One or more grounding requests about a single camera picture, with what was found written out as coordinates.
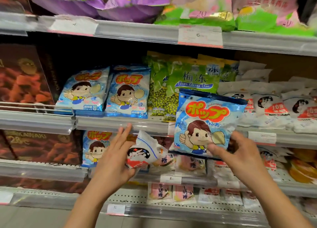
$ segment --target cartoon boy mascot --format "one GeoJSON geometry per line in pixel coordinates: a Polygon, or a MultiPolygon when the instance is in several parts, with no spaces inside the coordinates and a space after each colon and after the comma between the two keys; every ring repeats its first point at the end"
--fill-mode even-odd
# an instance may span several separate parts
{"type": "Polygon", "coordinates": [[[138,99],[144,96],[144,90],[134,91],[133,87],[127,84],[122,85],[117,93],[111,96],[110,101],[119,105],[120,109],[129,109],[133,104],[138,103],[138,99]]]}
{"type": "Polygon", "coordinates": [[[222,131],[211,133],[209,126],[201,120],[191,122],[184,134],[179,135],[179,141],[192,149],[193,154],[206,153],[207,145],[210,143],[217,145],[225,143],[222,131]]]}
{"type": "Polygon", "coordinates": [[[85,158],[91,160],[96,165],[105,152],[105,149],[105,145],[102,142],[95,141],[89,146],[89,152],[85,154],[85,158]]]}
{"type": "Polygon", "coordinates": [[[88,81],[82,81],[74,84],[70,90],[66,90],[64,97],[73,101],[73,104],[80,104],[84,99],[91,97],[91,84],[88,81]]]}

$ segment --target number on price tag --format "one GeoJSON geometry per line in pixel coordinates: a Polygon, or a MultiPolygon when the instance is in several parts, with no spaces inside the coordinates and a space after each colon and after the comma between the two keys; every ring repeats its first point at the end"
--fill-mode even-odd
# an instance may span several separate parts
{"type": "Polygon", "coordinates": [[[240,182],[239,181],[225,181],[225,180],[218,180],[218,188],[231,188],[231,189],[239,189],[240,182]]]}
{"type": "Polygon", "coordinates": [[[72,15],[56,15],[49,32],[93,36],[98,23],[93,18],[72,15]]]}
{"type": "Polygon", "coordinates": [[[13,198],[13,192],[0,191],[0,205],[8,205],[13,198]]]}
{"type": "Polygon", "coordinates": [[[182,177],[181,176],[174,176],[174,175],[161,175],[160,183],[180,185],[182,183],[182,177]]]}
{"type": "Polygon", "coordinates": [[[249,139],[253,140],[257,144],[261,144],[261,145],[275,145],[276,144],[275,133],[249,131],[248,137],[249,139]]]}
{"type": "Polygon", "coordinates": [[[108,215],[124,215],[125,205],[109,204],[107,208],[108,215]]]}
{"type": "Polygon", "coordinates": [[[223,48],[222,30],[220,27],[181,24],[178,44],[223,48]]]}
{"type": "Polygon", "coordinates": [[[175,132],[175,122],[169,122],[168,123],[167,136],[168,137],[174,137],[174,132],[175,132]]]}

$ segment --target price tag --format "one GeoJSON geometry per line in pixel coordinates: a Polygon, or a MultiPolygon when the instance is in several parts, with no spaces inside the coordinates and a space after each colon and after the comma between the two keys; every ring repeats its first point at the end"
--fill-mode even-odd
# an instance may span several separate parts
{"type": "Polygon", "coordinates": [[[178,44],[223,48],[220,27],[180,24],[178,44]]]}
{"type": "Polygon", "coordinates": [[[93,36],[98,23],[93,18],[73,15],[56,15],[49,32],[93,36]]]}
{"type": "Polygon", "coordinates": [[[108,215],[124,215],[125,205],[109,204],[107,208],[108,215]]]}
{"type": "Polygon", "coordinates": [[[276,144],[276,134],[275,133],[264,133],[264,132],[248,132],[249,139],[253,140],[258,144],[263,145],[275,145],[276,144]]]}
{"type": "Polygon", "coordinates": [[[175,123],[176,122],[169,122],[168,123],[168,130],[167,130],[167,136],[168,137],[174,137],[175,123]]]}
{"type": "Polygon", "coordinates": [[[13,193],[9,191],[0,191],[0,205],[7,205],[12,200],[13,193]]]}
{"type": "Polygon", "coordinates": [[[182,183],[182,177],[181,176],[173,176],[173,175],[161,175],[160,183],[180,185],[182,183]]]}
{"type": "Polygon", "coordinates": [[[232,188],[232,189],[239,189],[240,182],[239,181],[225,181],[225,180],[218,180],[218,188],[232,188]]]}

